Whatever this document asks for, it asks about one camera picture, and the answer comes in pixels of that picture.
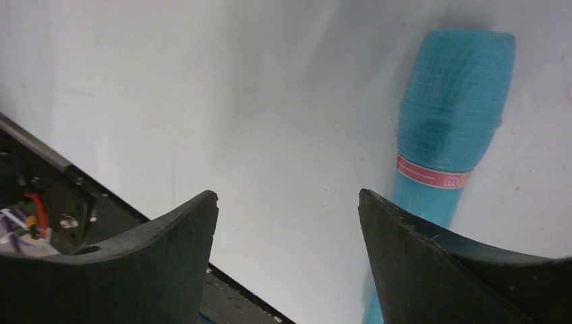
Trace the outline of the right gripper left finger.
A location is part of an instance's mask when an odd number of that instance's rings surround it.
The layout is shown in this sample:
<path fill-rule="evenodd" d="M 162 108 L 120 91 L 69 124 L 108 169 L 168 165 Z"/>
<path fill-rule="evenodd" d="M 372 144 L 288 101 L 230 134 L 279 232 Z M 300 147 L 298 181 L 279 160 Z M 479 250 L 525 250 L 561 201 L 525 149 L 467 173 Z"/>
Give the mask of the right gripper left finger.
<path fill-rule="evenodd" d="M 213 236 L 210 190 L 71 255 L 1 255 L 2 323 L 195 323 Z"/>

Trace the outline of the teal blue microphone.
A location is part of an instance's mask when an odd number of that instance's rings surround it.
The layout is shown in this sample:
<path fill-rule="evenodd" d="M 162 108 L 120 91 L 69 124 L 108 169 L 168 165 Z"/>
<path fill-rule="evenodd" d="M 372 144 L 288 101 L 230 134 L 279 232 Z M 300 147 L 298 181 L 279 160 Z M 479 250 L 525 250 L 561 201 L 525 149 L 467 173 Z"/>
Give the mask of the teal blue microphone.
<path fill-rule="evenodd" d="M 400 105 L 391 201 L 449 227 L 502 122 L 517 43 L 508 32 L 433 30 Z"/>

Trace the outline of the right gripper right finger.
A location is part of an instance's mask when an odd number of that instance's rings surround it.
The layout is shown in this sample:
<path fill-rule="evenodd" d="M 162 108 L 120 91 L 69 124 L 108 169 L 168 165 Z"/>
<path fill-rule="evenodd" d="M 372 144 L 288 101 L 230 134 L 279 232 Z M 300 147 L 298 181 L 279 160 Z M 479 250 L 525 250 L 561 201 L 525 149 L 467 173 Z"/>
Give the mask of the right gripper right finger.
<path fill-rule="evenodd" d="M 463 237 L 369 189 L 359 218 L 386 323 L 570 323 L 571 259 Z"/>

